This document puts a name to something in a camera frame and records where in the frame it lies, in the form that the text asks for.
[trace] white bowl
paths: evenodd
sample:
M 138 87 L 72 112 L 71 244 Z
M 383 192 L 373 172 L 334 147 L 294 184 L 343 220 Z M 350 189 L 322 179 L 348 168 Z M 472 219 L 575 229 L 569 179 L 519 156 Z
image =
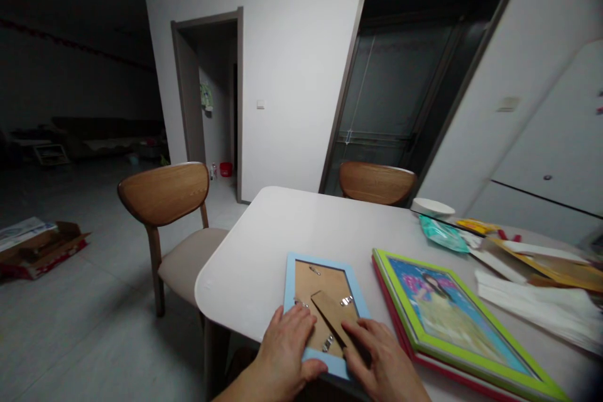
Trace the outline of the white bowl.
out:
M 429 215 L 430 217 L 445 220 L 456 212 L 453 208 L 444 203 L 427 198 L 413 199 L 413 205 L 410 208 L 419 214 Z

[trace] girl in yellow dress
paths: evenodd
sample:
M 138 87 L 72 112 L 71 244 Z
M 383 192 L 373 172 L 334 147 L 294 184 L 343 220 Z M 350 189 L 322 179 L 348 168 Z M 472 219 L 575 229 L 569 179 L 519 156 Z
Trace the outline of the girl in yellow dress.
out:
M 478 355 L 507 365 L 505 357 L 490 342 L 484 331 L 459 308 L 450 294 L 429 274 L 423 279 L 433 291 L 431 300 L 425 298 L 426 288 L 414 296 L 421 313 L 421 322 L 428 335 L 470 350 Z

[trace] red decoration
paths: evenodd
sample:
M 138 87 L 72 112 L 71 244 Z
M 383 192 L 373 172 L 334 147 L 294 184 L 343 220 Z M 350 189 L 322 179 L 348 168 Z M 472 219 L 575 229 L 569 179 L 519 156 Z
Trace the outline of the red decoration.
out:
M 40 31 L 40 30 L 36 30 L 34 28 L 29 28 L 25 25 L 21 25 L 15 22 L 11 22 L 8 21 L 6 19 L 0 19 L 0 26 L 4 27 L 4 28 L 8 28 L 9 30 L 15 30 L 18 31 L 19 33 L 23 33 L 24 35 L 29 35 L 32 36 L 34 38 L 41 38 L 43 40 L 45 39 L 51 39 L 52 42 L 54 42 L 54 44 L 61 44 L 65 47 L 69 47 L 72 49 L 77 49 L 80 50 L 82 52 L 86 52 L 86 53 L 90 53 L 92 55 L 100 55 L 102 57 L 108 58 L 110 60 L 113 60 L 115 62 L 119 62 L 119 63 L 123 63 L 129 66 L 133 66 L 136 67 L 138 69 L 143 69 L 143 70 L 147 70 L 150 72 L 155 72 L 155 68 L 147 66 L 147 65 L 143 65 L 131 60 L 126 60 L 125 58 L 122 57 L 118 57 L 116 55 L 111 55 L 110 53 L 106 53 L 106 52 L 102 52 L 100 50 L 96 50 L 93 49 L 91 47 L 85 46 L 85 45 L 81 45 L 78 43 L 75 43 L 73 41 L 68 41 L 68 40 L 64 40 L 63 38 L 59 38 L 57 36 L 53 36 L 49 33 L 45 33 L 44 31 Z

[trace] light switch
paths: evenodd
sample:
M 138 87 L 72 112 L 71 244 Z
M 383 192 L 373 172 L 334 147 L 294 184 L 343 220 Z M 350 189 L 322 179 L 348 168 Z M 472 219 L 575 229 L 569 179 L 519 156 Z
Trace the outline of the light switch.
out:
M 512 112 L 519 105 L 519 97 L 505 97 L 498 104 L 497 112 Z

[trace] sofa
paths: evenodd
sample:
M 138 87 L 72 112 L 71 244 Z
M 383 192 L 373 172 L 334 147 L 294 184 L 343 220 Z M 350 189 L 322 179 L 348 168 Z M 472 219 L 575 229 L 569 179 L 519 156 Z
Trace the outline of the sofa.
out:
M 165 142 L 163 121 L 152 119 L 55 116 L 52 123 L 53 141 L 63 145 L 71 160 L 126 154 L 147 139 Z

